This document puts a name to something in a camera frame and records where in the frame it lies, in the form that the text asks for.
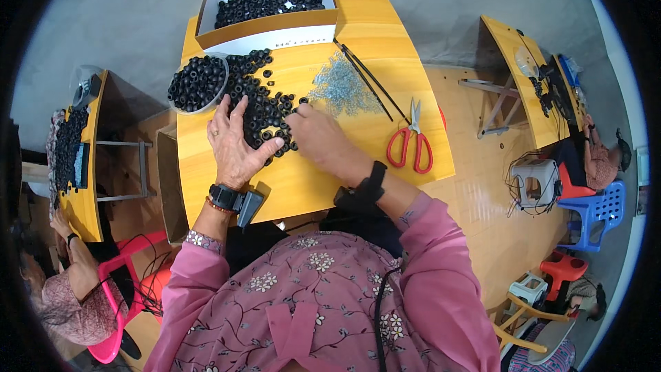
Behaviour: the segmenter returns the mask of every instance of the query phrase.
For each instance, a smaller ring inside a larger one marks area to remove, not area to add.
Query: grey plastic stool
[[[544,207],[553,202],[555,196],[555,182],[560,179],[560,173],[554,160],[540,160],[538,158],[524,158],[512,167],[512,177],[517,179],[519,206],[523,208]],[[525,179],[534,178],[539,182],[540,193],[534,198],[528,198],[525,189]]]

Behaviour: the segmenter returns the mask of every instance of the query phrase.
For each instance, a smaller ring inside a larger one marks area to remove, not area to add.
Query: blue plastic stool
[[[580,238],[576,244],[558,244],[571,250],[598,252],[601,249],[601,239],[611,228],[617,227],[624,217],[625,186],[621,180],[610,183],[604,192],[591,197],[568,198],[558,201],[558,207],[574,210],[580,214],[579,221],[567,223],[569,230],[580,230]],[[604,220],[606,224],[596,243],[590,241],[592,223]]]

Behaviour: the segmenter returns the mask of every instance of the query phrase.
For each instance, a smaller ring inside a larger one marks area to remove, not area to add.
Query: grey floor
[[[487,14],[533,37],[544,53],[564,53],[585,70],[583,90],[604,142],[620,127],[629,138],[626,109],[590,0],[391,0],[423,62],[487,69],[499,56],[476,57],[479,16]],[[52,0],[19,72],[11,116],[24,148],[44,151],[52,112],[69,105],[75,66],[94,64],[136,88],[137,119],[165,109],[166,89],[179,65],[188,18],[201,0]],[[613,293],[631,231],[635,172],[627,184],[627,218],[590,257],[607,297]],[[599,324],[580,322],[573,340],[578,361]]]

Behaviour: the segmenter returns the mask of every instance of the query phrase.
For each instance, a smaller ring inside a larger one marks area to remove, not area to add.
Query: white plastic stool
[[[560,179],[560,173],[554,160],[540,160],[537,158],[525,158],[519,164],[512,167],[512,177],[517,179],[519,186],[519,206],[543,207],[554,200],[555,182]],[[534,178],[539,182],[539,198],[528,198],[525,189],[525,179]]]
[[[548,286],[548,283],[541,277],[537,277],[528,271],[523,280],[515,281],[510,285],[510,293],[532,306]]]

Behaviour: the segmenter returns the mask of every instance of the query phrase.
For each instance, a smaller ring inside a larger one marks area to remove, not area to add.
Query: pink patterned clothing
[[[128,307],[114,281],[108,280],[115,301],[122,302],[120,310],[124,316]],[[63,324],[49,325],[48,328],[70,342],[83,346],[96,345],[109,338],[117,330],[115,313],[108,302],[102,287],[97,287],[83,304],[78,302],[71,290],[68,270],[49,277],[42,290],[42,301],[47,308],[71,315]]]
[[[420,194],[397,221],[409,254],[379,316],[388,371],[491,372],[499,345],[466,239],[448,206]],[[145,371],[376,371],[374,317],[401,264],[342,232],[281,240],[228,278],[208,238],[187,239],[162,294],[161,335]]]

